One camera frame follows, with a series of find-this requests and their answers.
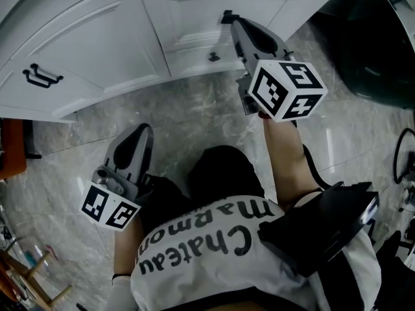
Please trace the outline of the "black shoulder pack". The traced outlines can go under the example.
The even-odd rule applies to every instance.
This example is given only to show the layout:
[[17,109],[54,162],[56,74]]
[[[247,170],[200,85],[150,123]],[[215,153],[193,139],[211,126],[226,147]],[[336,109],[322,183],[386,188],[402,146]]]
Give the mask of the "black shoulder pack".
[[379,194],[370,182],[331,186],[282,217],[260,224],[262,243],[304,277],[350,272],[342,250],[371,220]]

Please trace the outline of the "black trousers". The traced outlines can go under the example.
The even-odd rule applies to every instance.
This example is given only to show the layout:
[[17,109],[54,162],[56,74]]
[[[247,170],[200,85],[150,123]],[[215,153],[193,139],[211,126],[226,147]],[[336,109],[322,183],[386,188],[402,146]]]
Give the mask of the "black trousers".
[[188,173],[189,196],[169,179],[151,177],[152,194],[139,211],[144,234],[188,212],[230,196],[263,197],[265,191],[248,158],[227,145],[204,150]]

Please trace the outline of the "white vanity drawer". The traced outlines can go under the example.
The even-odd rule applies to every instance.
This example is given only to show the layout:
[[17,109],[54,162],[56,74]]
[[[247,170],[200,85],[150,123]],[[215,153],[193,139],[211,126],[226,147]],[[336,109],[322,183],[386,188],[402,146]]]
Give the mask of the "white vanity drawer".
[[229,36],[224,12],[232,11],[262,26],[269,26],[288,3],[305,0],[143,0],[163,50],[214,46]]
[[[211,52],[215,52],[220,60],[210,62]],[[163,53],[170,74],[177,78],[244,69],[230,36],[177,43],[170,49],[164,49]]]

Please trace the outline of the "white vanity cabinet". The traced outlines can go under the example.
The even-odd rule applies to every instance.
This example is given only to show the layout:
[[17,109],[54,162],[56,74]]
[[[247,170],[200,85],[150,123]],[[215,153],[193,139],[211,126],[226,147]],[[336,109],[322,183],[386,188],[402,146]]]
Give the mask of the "white vanity cabinet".
[[0,118],[71,122],[96,102],[241,69],[231,11],[286,40],[329,0],[0,0]]

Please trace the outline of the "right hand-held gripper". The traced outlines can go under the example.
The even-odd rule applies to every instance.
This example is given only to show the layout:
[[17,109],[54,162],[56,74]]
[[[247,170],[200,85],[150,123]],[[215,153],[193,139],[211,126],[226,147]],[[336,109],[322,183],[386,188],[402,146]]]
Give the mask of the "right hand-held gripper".
[[276,122],[306,119],[327,95],[314,66],[291,50],[279,52],[280,39],[266,27],[240,17],[231,24],[231,36],[246,67],[237,80],[246,115],[262,111]]

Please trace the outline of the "white printed t-shirt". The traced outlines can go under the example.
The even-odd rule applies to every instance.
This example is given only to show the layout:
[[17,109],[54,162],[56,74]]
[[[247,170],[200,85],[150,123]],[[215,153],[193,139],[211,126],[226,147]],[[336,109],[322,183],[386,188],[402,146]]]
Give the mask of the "white printed t-shirt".
[[330,311],[316,275],[297,274],[259,239],[276,203],[232,196],[151,231],[131,275],[113,278],[104,311],[204,311],[252,302],[266,311]]

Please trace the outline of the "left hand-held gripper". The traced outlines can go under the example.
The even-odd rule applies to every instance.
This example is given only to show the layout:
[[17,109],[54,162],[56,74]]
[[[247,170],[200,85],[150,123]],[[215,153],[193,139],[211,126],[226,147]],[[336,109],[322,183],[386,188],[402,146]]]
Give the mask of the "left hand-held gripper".
[[105,165],[84,184],[80,213],[106,229],[125,230],[145,204],[143,178],[150,166],[153,142],[154,134],[147,123],[116,137],[106,153]]

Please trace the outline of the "wooden stool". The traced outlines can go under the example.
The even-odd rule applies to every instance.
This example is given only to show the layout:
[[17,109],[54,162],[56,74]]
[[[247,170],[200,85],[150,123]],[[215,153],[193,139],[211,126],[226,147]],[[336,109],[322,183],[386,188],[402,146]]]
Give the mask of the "wooden stool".
[[6,251],[0,250],[0,259],[5,262],[9,272],[18,277],[23,283],[23,287],[29,291],[29,297],[45,311],[53,311],[57,302],[61,301],[72,290],[72,286],[69,285],[58,295],[51,298],[34,278],[35,274],[44,265],[50,255],[51,254],[46,251],[32,268],[28,268],[10,256]]

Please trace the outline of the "dark green white bathtub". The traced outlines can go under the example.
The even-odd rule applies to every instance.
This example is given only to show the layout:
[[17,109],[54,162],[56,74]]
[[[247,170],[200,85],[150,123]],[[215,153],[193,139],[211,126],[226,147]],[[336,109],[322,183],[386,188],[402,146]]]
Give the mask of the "dark green white bathtub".
[[354,95],[415,111],[415,39],[395,4],[329,0],[311,25]]

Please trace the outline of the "person's right forearm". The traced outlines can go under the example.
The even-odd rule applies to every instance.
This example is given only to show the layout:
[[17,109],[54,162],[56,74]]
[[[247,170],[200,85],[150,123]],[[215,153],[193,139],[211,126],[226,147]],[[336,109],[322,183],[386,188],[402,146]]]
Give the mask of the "person's right forearm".
[[319,185],[311,174],[295,125],[291,121],[264,119],[263,128],[277,201],[288,211],[304,196],[317,191]]

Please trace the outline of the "person's left forearm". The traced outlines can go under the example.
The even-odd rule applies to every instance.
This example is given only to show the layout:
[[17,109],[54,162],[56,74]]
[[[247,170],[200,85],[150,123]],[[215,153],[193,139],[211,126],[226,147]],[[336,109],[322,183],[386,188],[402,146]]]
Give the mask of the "person's left forearm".
[[123,231],[115,232],[113,271],[115,275],[131,275],[136,255],[145,238],[140,217],[135,216]]

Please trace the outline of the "white cabinet door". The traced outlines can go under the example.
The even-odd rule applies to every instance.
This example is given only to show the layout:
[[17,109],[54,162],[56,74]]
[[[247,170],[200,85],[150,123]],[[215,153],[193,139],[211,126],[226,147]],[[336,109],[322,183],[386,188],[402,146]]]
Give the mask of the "white cabinet door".
[[25,58],[103,89],[170,75],[142,0],[19,0],[0,23],[0,65]]
[[22,71],[5,69],[0,72],[0,117],[59,121],[103,92],[103,88],[71,74],[48,89],[41,88],[29,84]]

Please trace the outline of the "orange chair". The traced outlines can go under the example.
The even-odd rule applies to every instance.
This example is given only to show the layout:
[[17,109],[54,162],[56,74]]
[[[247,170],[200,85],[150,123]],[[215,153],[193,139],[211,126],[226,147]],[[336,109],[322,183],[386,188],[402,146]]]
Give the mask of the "orange chair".
[[28,159],[41,158],[27,150],[22,120],[0,119],[0,180],[26,171]]

